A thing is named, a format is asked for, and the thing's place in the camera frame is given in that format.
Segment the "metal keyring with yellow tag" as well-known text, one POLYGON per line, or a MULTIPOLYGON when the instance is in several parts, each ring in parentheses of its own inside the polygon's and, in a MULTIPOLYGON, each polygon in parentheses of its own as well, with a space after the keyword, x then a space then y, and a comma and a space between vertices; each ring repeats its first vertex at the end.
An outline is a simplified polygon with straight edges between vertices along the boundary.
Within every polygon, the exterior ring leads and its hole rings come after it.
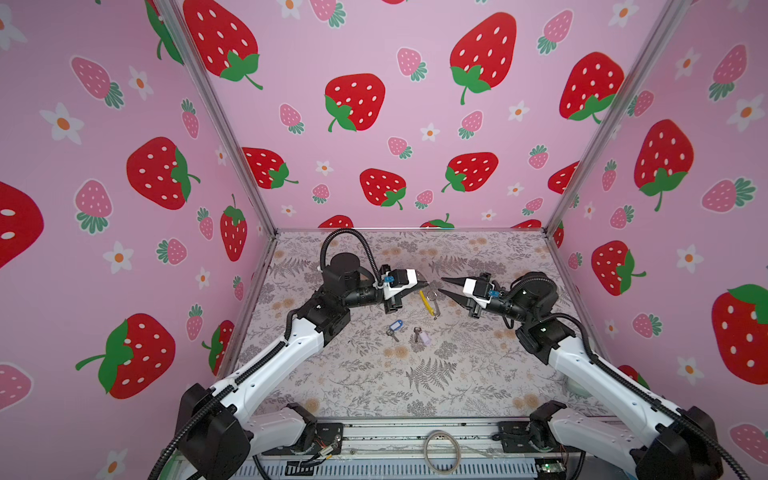
POLYGON ((439 305, 437 303, 437 296, 433 290, 421 289, 419 291, 420 298, 428 312, 434 320, 438 319, 441 315, 439 305))

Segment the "key with blue tag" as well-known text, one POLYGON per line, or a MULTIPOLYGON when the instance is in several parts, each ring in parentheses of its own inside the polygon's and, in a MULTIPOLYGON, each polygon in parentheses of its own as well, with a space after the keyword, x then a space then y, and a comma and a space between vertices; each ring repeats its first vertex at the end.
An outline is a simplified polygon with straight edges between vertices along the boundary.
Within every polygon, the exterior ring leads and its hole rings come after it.
POLYGON ((396 320, 395 322, 393 322, 387 327, 386 335, 392 338, 395 342, 398 342, 399 339, 397 337, 397 333, 402 329, 402 327, 403 327, 403 321, 396 320))

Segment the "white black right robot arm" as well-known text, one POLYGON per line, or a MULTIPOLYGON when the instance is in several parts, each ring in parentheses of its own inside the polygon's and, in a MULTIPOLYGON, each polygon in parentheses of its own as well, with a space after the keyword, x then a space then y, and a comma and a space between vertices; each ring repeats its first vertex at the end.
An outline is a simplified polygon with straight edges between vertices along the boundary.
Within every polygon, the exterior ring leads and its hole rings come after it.
POLYGON ((523 348, 575 381, 607 407, 621 427, 589 420, 559 403, 532 415, 543 443, 575 447, 636 479, 719 479, 726 458, 713 420, 701 409, 678 407, 596 354, 584 326, 556 313, 556 283, 531 272, 504 289, 487 273, 450 279, 447 295, 473 317, 499 315, 523 348))

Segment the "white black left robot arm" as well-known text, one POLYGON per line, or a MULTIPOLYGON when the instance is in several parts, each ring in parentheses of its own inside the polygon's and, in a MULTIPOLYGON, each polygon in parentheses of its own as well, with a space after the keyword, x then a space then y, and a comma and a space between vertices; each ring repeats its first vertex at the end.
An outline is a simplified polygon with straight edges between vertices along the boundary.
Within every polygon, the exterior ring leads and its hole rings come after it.
POLYGON ((322 268, 322 285, 290 311, 284 333, 230 375, 181 397, 174 437, 162 459, 179 453, 191 479, 229 479, 251 456, 283 447, 310 448, 316 419, 291 403, 271 414, 257 409, 298 366, 327 347, 357 307, 380 305, 391 313, 404 296, 425 288, 415 269, 367 270, 351 253, 322 268))

